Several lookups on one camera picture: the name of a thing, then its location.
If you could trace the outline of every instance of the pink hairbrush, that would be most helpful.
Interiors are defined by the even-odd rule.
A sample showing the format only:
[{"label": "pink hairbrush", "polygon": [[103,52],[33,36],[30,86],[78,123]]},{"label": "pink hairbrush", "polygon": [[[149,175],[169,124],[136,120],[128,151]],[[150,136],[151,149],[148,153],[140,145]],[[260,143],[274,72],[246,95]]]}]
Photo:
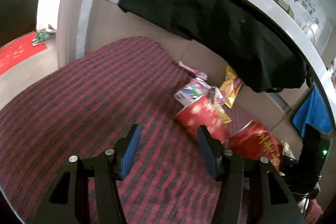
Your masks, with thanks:
[{"label": "pink hairbrush", "polygon": [[178,64],[179,64],[179,66],[181,66],[182,68],[185,68],[186,70],[188,70],[188,71],[192,72],[193,74],[195,74],[196,77],[201,78],[201,79],[204,80],[204,81],[206,81],[206,80],[208,79],[208,76],[207,76],[204,72],[202,72],[202,71],[200,71],[200,70],[197,70],[197,69],[189,68],[188,66],[184,65],[184,64],[182,63],[182,61],[179,61]]}]

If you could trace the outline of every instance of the blue gripper pad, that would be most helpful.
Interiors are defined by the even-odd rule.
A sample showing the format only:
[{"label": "blue gripper pad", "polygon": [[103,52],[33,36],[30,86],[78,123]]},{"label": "blue gripper pad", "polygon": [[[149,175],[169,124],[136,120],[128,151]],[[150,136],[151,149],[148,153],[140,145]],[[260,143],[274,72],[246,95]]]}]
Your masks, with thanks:
[{"label": "blue gripper pad", "polygon": [[214,180],[217,180],[219,174],[216,168],[216,154],[218,153],[216,152],[216,148],[213,147],[214,140],[205,125],[197,129],[197,141],[209,175]]},{"label": "blue gripper pad", "polygon": [[141,139],[141,129],[137,124],[132,125],[130,131],[125,137],[128,141],[128,146],[122,155],[121,168],[119,176],[123,180],[130,172],[138,145]]}]

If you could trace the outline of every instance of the black fabric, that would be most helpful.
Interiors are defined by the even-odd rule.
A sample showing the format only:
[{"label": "black fabric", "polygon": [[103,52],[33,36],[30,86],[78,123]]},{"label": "black fabric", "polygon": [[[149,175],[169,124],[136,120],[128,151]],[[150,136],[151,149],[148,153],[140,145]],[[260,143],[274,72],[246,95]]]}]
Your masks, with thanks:
[{"label": "black fabric", "polygon": [[241,0],[120,0],[118,6],[223,57],[255,92],[299,88],[310,73],[300,50]]}]

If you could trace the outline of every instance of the red doormat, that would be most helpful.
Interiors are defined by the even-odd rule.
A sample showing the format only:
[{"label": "red doormat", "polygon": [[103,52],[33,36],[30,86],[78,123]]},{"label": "red doormat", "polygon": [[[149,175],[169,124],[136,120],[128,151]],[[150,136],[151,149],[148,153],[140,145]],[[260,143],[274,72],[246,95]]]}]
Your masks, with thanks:
[{"label": "red doormat", "polygon": [[32,45],[35,35],[36,32],[25,35],[0,49],[0,76],[21,61],[47,48],[45,44]]}]

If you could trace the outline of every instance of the blue cloth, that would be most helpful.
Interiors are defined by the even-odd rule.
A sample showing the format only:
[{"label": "blue cloth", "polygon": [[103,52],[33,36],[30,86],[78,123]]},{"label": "blue cloth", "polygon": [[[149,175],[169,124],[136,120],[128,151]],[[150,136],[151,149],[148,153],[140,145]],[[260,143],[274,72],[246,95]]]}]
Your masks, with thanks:
[{"label": "blue cloth", "polygon": [[331,121],[327,107],[316,87],[313,87],[310,95],[294,115],[292,122],[302,138],[305,136],[307,123],[325,133],[331,131]]}]

